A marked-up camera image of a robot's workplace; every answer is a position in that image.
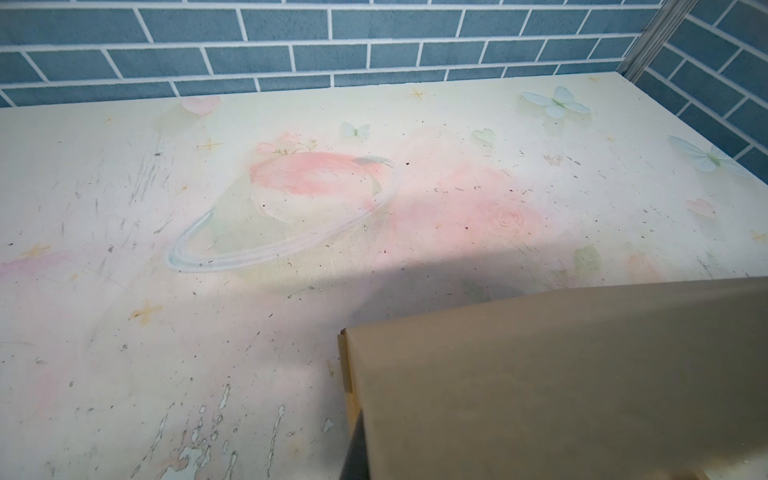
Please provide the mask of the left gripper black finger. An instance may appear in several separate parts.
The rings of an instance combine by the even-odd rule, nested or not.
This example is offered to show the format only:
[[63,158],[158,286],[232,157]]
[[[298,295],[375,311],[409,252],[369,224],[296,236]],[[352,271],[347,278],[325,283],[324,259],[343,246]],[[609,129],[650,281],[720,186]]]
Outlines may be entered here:
[[339,476],[340,480],[369,480],[370,467],[367,453],[364,417],[360,413]]

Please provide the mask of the brown cardboard paper box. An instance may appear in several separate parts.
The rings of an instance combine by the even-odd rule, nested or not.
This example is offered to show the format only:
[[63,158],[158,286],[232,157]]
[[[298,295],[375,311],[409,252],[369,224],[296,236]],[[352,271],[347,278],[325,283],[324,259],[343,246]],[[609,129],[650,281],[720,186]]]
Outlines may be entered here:
[[552,291],[338,340],[370,479],[686,479],[767,451],[763,278]]

